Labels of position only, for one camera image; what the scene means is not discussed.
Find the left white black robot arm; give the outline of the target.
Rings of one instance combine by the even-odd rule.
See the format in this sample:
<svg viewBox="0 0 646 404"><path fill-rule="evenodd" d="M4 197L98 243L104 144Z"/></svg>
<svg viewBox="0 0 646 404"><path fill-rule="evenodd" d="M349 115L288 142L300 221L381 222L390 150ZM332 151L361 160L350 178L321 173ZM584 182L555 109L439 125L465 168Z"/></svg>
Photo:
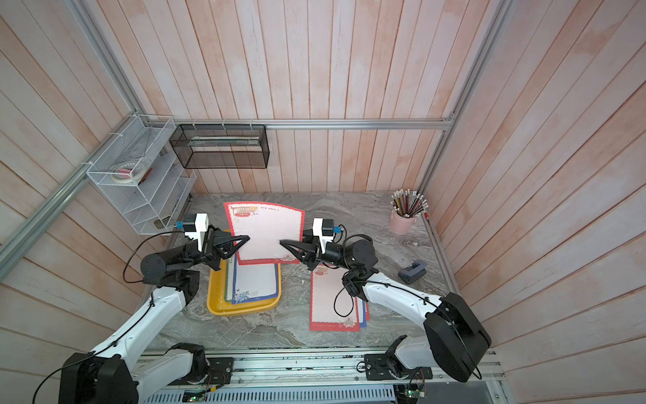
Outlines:
<svg viewBox="0 0 646 404"><path fill-rule="evenodd" d="M143 366L138 360L156 335L196 296L198 264L218 269L249 237L209 227L203 241L150 254L141 260L143 283L153 286L146 304L112 336L62 366L60 403L142 403L177 380L201 385L210 378L205 348L177 343Z"/></svg>

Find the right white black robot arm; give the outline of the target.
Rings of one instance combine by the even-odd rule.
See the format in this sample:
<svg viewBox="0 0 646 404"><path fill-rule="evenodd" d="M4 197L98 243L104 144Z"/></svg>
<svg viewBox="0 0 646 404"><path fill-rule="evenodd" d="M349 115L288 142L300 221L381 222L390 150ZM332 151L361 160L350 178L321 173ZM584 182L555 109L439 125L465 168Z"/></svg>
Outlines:
<svg viewBox="0 0 646 404"><path fill-rule="evenodd" d="M385 353L365 361L368 369L383 369L396 379L433 367L458 382L482 377L479 363L491 347L491 337L462 296L430 295L390 279L376 269L373 240L364 234L346 237L342 243L308 235L301 242L280 244L309 270L320 264L344 269L343 289L352 298L384 306L424 331L422 337L398 337Z"/></svg>

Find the yellow plastic storage tray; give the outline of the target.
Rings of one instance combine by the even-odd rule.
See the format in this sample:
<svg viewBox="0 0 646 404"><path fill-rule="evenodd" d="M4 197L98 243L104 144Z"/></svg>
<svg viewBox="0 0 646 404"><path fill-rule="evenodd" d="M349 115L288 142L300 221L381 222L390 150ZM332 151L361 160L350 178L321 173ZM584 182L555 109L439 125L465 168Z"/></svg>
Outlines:
<svg viewBox="0 0 646 404"><path fill-rule="evenodd" d="M210 271L207 307L215 316L242 316L274 309L282 296L279 264L238 263L238 254Z"/></svg>

